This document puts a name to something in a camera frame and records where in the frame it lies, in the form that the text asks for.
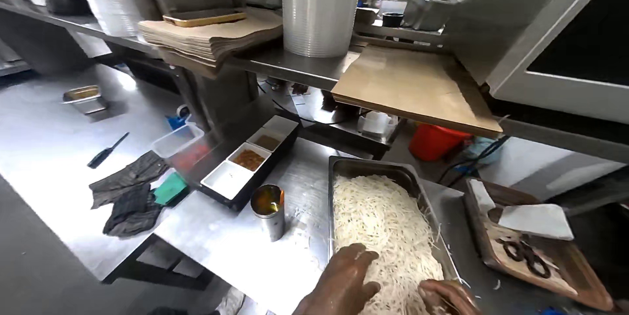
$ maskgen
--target cutting board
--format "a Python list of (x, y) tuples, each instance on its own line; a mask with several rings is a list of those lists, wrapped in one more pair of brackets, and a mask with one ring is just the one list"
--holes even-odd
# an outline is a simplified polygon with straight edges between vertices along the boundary
[(469, 193), (465, 195), (465, 204), (474, 229), (477, 245), (483, 262), (492, 269), (512, 275), (516, 278), (546, 288), (557, 294), (571, 298), (587, 306), (603, 311), (613, 308), (613, 301), (607, 290), (590, 267), (585, 256), (572, 241), (548, 239), (531, 236), (528, 242), (540, 257), (550, 266), (551, 278), (543, 279), (533, 275), (525, 262), (516, 262), (506, 253), (496, 239), (517, 240), (522, 237), (518, 231), (505, 228), (490, 218), (502, 206), (515, 204), (536, 204), (539, 201), (531, 195), (509, 189), (495, 183), (483, 181), (484, 187), (497, 208), (489, 213), (482, 213), (476, 196), (472, 192), (470, 179), (467, 181)]
[(334, 99), (489, 138), (502, 129), (452, 56), (369, 45), (341, 75)]

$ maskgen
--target stack of paper bags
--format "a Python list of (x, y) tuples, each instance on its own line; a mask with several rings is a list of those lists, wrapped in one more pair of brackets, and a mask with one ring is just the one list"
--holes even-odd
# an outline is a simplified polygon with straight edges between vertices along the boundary
[(141, 21), (138, 27), (146, 42), (159, 47), (166, 62), (186, 66), (184, 62), (191, 60), (196, 62), (193, 66), (219, 69), (230, 53), (282, 35), (280, 15), (258, 8), (242, 11), (247, 18), (236, 22), (182, 28), (164, 21)]

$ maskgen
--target yellow tray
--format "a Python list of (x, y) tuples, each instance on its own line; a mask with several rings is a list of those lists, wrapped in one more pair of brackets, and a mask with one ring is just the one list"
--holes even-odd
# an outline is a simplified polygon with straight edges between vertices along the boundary
[(162, 15), (164, 21), (182, 28), (220, 24), (246, 19), (247, 14), (235, 9), (209, 9)]

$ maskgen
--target hand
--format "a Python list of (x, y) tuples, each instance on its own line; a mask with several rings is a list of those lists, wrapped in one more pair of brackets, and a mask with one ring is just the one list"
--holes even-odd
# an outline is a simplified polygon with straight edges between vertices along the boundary
[(358, 315), (380, 291), (378, 282), (363, 284), (369, 265), (377, 258), (378, 253), (366, 251), (363, 244), (341, 248), (293, 315)]
[(481, 315), (474, 299), (459, 282), (423, 280), (417, 291), (431, 315)]

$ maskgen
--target noodle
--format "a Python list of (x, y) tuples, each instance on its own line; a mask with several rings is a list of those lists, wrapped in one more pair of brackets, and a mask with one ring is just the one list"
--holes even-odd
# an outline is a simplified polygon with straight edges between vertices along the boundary
[(380, 258), (365, 282), (382, 286), (361, 315), (427, 314), (417, 293), (424, 279), (444, 279), (431, 253), (432, 230), (407, 191), (386, 176), (337, 177), (334, 183), (336, 249), (362, 243)]

